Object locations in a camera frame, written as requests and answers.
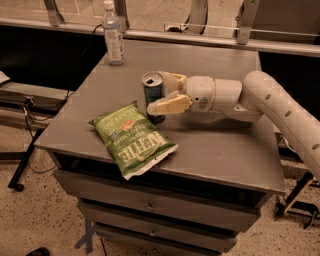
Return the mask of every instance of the chip bag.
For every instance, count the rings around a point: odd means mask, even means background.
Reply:
[[[178,148],[159,133],[138,110],[136,102],[97,116],[89,123],[95,126],[127,180],[145,173]]]

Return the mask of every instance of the gray table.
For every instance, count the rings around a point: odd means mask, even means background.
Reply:
[[[178,151],[129,182],[88,121],[135,100],[144,112],[141,76],[148,71],[242,80],[260,69],[258,54],[144,41],[125,41],[125,50],[124,65],[95,67],[36,147],[49,152],[56,178],[98,234],[175,255],[227,252],[270,196],[285,191],[266,117],[250,124],[214,114],[167,116],[158,127]]]

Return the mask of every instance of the plastic bottle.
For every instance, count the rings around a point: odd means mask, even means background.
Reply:
[[[104,1],[104,8],[102,26],[108,49],[108,61],[110,65],[121,65],[125,62],[121,21],[115,12],[113,0]]]

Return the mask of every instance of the soda can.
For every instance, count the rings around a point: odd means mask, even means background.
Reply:
[[[159,72],[147,72],[142,76],[141,81],[145,95],[146,107],[148,107],[149,103],[155,102],[163,97],[163,77]],[[147,117],[152,123],[160,123],[165,119],[164,115],[153,116],[148,113]]]

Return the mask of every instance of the bag of chips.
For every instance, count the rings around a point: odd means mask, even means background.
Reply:
[[[95,126],[127,180],[145,173],[178,148],[159,133],[138,110],[136,102],[97,116],[89,123]]]

